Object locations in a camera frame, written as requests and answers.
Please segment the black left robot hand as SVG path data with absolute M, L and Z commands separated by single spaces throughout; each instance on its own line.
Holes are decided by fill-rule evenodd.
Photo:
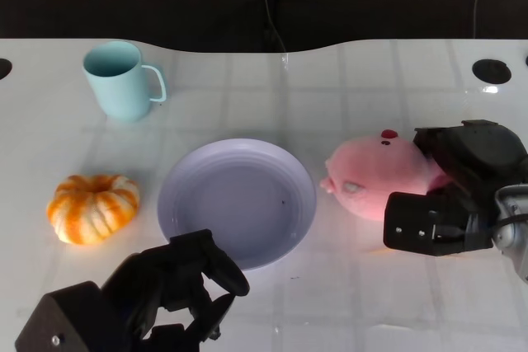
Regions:
M 102 285 L 45 294 L 18 351 L 197 351 L 249 283 L 204 229 L 127 257 Z

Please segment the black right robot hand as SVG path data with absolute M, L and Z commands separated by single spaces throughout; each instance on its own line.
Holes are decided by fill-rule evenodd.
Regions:
M 384 211 L 383 242 L 427 256 L 488 249 L 507 228 L 527 224 L 520 208 L 500 209 L 498 193 L 527 185 L 527 151 L 507 127 L 488 120 L 418 128 L 413 140 L 447 182 L 424 195 L 394 192 Z

